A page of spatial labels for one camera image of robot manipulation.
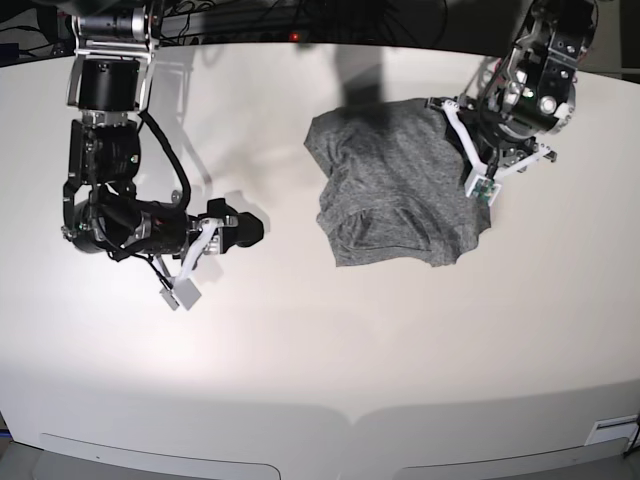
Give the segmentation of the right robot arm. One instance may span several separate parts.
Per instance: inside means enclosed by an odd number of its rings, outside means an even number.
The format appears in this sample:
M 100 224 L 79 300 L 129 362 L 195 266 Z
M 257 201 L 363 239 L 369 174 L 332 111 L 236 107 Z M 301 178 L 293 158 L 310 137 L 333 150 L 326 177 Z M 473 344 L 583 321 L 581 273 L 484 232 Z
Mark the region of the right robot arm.
M 164 2 L 72 2 L 70 8 L 76 48 L 67 103 L 80 116 L 71 123 L 64 238 L 85 253 L 147 262 L 164 255 L 184 260 L 198 240 L 220 253 L 259 243 L 265 234 L 261 220 L 224 199 L 209 201 L 197 216 L 187 211 L 186 172 L 147 109 Z M 142 127 L 154 135 L 179 180 L 180 194 L 171 203 L 137 197 Z

